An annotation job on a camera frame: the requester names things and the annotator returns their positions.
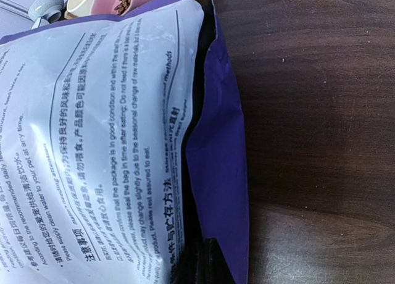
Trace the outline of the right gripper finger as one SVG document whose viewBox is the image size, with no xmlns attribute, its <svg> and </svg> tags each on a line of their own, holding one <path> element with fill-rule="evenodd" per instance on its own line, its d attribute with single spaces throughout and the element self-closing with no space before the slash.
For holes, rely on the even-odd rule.
<svg viewBox="0 0 395 284">
<path fill-rule="evenodd" d="M 180 260 L 182 284 L 228 284 L 231 272 L 215 238 L 189 245 Z"/>
</svg>

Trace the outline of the purple pet food bag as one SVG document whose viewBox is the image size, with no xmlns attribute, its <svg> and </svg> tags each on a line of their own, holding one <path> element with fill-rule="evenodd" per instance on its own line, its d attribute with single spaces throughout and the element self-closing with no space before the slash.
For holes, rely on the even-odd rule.
<svg viewBox="0 0 395 284">
<path fill-rule="evenodd" d="M 2 38 L 2 283 L 180 283 L 210 238 L 246 283 L 244 116 L 213 0 Z"/>
</svg>

